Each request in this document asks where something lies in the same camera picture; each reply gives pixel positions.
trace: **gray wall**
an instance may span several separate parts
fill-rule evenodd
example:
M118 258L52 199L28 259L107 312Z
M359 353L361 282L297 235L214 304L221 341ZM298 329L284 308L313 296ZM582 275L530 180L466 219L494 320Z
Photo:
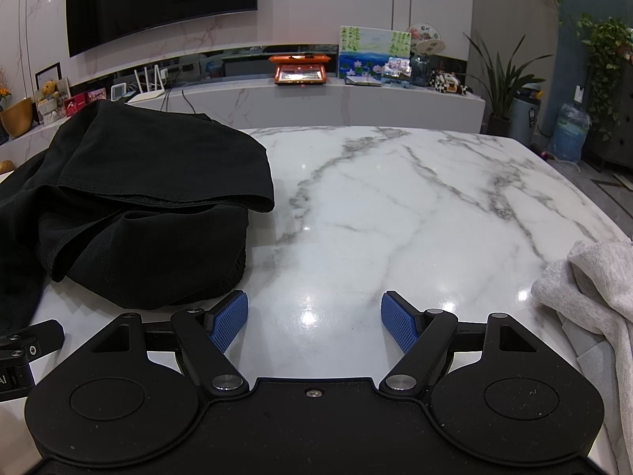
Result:
M491 55L499 52L501 61L507 65L514 48L526 34L523 46L515 57L521 65L534 57L556 52L558 41L558 10L547 0L473 0L472 30L478 31L485 40ZM547 79L541 84L545 95L539 121L548 106L550 83L554 67L554 57L538 61L529 67L536 76ZM471 47L468 57L468 73L486 80L483 63L479 54ZM487 99L485 89L473 78L467 82L476 94ZM487 122L490 105L487 101L484 121Z
M630 25L633 21L633 0L563 0L561 19L564 25L559 30L550 105L542 123L542 132L547 136L554 131L561 105L573 101L575 87L584 86L586 82L587 49L576 37L576 29L569 20L569 15L579 17L583 13L591 14L595 20L621 17Z

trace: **painting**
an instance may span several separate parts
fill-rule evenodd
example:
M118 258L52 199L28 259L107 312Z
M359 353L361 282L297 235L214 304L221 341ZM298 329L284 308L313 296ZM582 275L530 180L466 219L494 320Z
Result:
M411 34L381 28L341 27L339 78L380 81L390 57L409 58Z

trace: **potted plant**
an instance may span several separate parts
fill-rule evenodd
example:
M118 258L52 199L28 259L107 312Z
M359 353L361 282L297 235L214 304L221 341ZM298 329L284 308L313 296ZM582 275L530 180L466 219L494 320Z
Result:
M592 21L589 14L583 14L576 21L576 35L589 49L591 91L589 108L591 132L598 132L602 141L610 139L613 125L618 125L620 116L613 105L613 96L622 78L623 58L631 44L631 30L620 19L610 17L606 21Z
M533 74L524 75L523 71L534 61L551 57L551 54L536 57L535 59L517 68L516 65L512 64L512 60L514 59L515 54L518 52L518 49L521 47L521 44L523 44L523 41L525 39L525 36L523 36L518 42L518 45L515 48L514 52L512 53L507 68L503 69L499 52L497 52L496 62L493 63L493 59L490 56L488 48L486 47L485 42L483 42L481 37L479 38L479 42L481 42L482 44L483 51L482 48L480 48L479 45L469 36L466 37L470 41L470 44L473 45L474 49L477 50L477 53L479 53L479 55L483 59L483 63L485 64L488 75L488 83L474 75L467 75L475 78L476 80L479 80L479 82L481 82L485 87L485 90L490 98L490 103L493 107L493 110L490 113L490 119L488 121L488 134L507 137L508 130L510 129L508 111L510 110L512 99L517 94L517 91L526 84L538 84L539 82L545 81L544 78L537 78Z

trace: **floor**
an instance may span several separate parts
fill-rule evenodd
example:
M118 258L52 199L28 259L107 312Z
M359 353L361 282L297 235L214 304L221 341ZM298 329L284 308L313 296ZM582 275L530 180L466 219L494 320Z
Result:
M585 161L580 161L578 168L557 161L550 161L550 165L591 198L627 236L633 238L633 191L613 176L614 173L620 174L633 182L630 170L605 168L599 172Z

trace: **metal screw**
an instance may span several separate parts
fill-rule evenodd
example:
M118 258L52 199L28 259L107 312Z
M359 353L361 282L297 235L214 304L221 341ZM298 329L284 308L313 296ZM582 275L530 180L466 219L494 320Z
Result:
M232 391L240 387L244 381L237 375L218 375L211 381L213 387L221 391Z
M418 381L410 375L392 375L385 380L387 387L396 391L412 390L417 383Z

